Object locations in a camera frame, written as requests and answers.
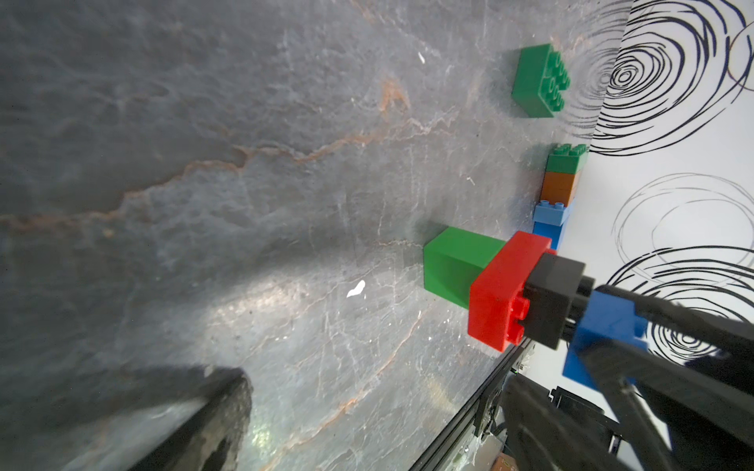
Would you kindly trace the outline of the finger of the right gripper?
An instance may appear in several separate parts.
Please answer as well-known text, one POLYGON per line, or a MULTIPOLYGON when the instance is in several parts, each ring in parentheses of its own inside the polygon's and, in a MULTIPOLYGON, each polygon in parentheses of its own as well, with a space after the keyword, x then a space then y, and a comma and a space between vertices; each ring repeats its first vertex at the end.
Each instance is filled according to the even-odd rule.
POLYGON ((632 302, 634 315, 650 323, 714 345, 737 360, 753 362, 753 325, 751 323, 714 316, 673 304, 669 300, 641 296, 613 286, 599 286, 594 290, 595 294, 597 292, 632 302))
POLYGON ((620 341, 577 356, 645 469, 752 469, 751 359, 725 353, 679 365, 620 341))

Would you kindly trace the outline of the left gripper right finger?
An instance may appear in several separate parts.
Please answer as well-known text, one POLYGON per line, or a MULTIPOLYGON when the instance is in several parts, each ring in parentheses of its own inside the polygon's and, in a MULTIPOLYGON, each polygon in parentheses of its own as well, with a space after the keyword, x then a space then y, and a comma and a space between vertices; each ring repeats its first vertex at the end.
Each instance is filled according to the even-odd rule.
POLYGON ((596 404, 561 387, 548 391, 522 375, 503 388, 501 406, 520 470, 626 470, 620 425, 596 404))

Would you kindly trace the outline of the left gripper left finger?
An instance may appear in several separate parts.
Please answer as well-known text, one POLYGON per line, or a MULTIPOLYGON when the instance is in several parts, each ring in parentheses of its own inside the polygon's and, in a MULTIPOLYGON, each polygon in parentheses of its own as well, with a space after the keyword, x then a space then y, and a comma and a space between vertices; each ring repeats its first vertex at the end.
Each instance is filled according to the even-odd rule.
POLYGON ((134 470, 236 470, 251 422, 253 386, 242 369, 219 374, 208 402, 134 470))

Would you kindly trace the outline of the small blue lego brick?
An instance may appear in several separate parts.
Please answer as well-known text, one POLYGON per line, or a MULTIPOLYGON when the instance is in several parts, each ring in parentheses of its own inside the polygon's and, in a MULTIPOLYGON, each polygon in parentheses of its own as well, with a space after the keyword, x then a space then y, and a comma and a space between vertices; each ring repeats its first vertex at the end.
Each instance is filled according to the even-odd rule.
POLYGON ((577 353, 604 340, 622 341, 647 351, 647 328, 648 321, 636 314, 633 301, 604 292, 593 292, 569 344, 563 375, 596 391, 597 385, 577 353))

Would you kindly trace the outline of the red long lego brick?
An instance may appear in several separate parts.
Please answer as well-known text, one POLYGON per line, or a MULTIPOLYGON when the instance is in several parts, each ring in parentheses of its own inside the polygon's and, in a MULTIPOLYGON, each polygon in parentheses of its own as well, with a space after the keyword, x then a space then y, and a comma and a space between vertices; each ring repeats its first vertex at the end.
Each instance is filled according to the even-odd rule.
POLYGON ((470 286, 467 333, 495 351, 519 345, 530 308, 525 282, 541 257, 555 252, 547 237, 515 233, 470 286))

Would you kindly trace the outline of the small black lego brick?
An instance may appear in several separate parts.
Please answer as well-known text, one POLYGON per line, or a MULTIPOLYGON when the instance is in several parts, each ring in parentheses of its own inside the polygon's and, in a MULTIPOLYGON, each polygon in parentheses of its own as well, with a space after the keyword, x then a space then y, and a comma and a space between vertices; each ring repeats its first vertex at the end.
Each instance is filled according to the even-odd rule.
POLYGON ((522 326, 528 339, 557 349, 561 340, 573 338, 595 283, 585 268, 582 262, 552 253, 541 256, 524 284, 529 308, 522 326))

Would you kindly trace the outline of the small green lego brick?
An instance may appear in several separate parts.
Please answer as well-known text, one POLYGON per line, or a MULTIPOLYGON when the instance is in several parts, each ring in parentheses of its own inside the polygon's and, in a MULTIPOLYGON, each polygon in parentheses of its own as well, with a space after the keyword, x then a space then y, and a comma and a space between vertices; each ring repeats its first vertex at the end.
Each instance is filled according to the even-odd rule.
POLYGON ((423 248, 424 288, 461 308, 469 308, 472 283, 506 244, 449 227, 423 248))

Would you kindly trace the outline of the blue square lego brick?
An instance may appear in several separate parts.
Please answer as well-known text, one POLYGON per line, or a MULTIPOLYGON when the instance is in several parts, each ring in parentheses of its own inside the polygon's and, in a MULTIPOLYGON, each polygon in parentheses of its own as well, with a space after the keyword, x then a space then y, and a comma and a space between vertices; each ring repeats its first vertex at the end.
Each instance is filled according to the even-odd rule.
POLYGON ((563 239, 564 231, 565 225, 557 226, 547 223, 535 222, 532 233, 534 233, 534 235, 551 239, 551 247, 554 250, 558 250, 563 239))

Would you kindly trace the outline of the light blue long lego brick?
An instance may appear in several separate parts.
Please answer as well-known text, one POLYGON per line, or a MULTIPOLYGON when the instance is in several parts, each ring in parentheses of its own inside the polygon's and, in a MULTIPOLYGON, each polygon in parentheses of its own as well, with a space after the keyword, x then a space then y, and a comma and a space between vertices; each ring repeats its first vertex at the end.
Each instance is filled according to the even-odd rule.
POLYGON ((536 224, 561 227, 567 223, 571 216, 571 208, 561 202, 550 203, 547 200, 541 200, 533 212, 533 221, 536 224))

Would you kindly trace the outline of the small orange lego brick front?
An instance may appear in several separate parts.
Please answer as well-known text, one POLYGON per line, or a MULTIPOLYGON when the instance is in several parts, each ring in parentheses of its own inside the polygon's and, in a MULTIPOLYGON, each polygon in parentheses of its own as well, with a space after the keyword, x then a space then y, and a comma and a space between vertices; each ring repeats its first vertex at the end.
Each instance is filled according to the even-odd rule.
POLYGON ((570 206, 575 199, 580 175, 581 173, 546 172, 539 199, 570 206))

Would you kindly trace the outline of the dark green long lego brick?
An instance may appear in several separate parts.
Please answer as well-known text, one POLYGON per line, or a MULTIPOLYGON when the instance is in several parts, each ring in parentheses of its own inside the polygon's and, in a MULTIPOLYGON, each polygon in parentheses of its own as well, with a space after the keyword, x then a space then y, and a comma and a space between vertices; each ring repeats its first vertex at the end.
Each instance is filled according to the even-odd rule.
POLYGON ((586 164, 588 155, 589 146, 587 144, 560 144, 550 151, 546 171, 570 175, 578 174, 586 164))

